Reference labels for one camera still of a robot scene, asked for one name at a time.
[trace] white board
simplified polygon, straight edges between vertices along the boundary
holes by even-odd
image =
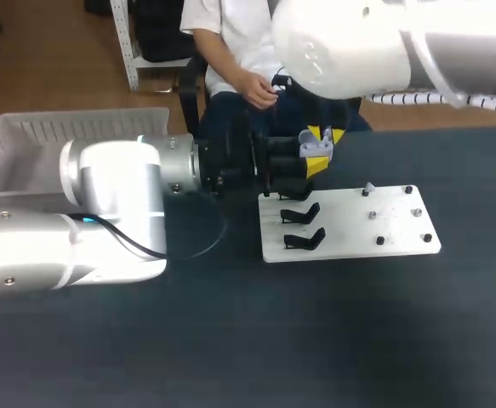
[[[368,197],[363,188],[314,191],[308,200],[279,200],[278,194],[259,197],[263,258],[268,263],[316,261],[341,258],[398,257],[439,253],[441,242],[417,187],[376,187]],[[319,202],[321,211],[310,225],[283,224],[280,211],[307,213]],[[414,210],[421,210],[419,217]],[[376,218],[369,214],[376,212]],[[314,251],[286,249],[284,235],[311,238],[321,227],[326,237]],[[432,235],[425,242],[426,234]],[[379,236],[384,245],[376,243]]]

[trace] dark pants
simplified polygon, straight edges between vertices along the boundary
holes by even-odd
[[[351,115],[346,129],[348,132],[372,130],[358,112],[346,102],[344,104]],[[323,118],[330,114],[329,110],[325,105],[322,107]],[[231,122],[244,111],[248,111],[252,130],[267,136],[295,136],[307,129],[309,124],[313,124],[305,119],[305,109],[301,101],[290,93],[279,92],[278,101],[274,106],[267,110],[259,110],[238,93],[221,92],[210,100],[204,112],[200,122],[200,137],[208,139],[212,135],[225,134]]]

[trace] person's hand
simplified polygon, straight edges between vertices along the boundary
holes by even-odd
[[[239,70],[231,84],[251,105],[263,110],[273,106],[278,96],[272,85],[261,75]]]

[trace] white shirt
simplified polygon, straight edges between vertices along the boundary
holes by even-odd
[[[180,29],[187,34],[196,29],[220,34],[243,69],[269,82],[282,69],[272,45],[267,0],[185,0]],[[212,67],[206,73],[206,86],[211,96],[236,92]]]

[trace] metal shelf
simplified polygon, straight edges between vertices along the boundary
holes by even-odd
[[[186,66],[190,59],[178,59],[167,62],[149,62],[141,55],[137,55],[130,40],[128,28],[128,0],[110,0],[113,19],[117,30],[117,38],[123,54],[123,62],[127,72],[128,85],[133,91],[138,90],[139,77],[138,70],[144,68],[173,68]]]

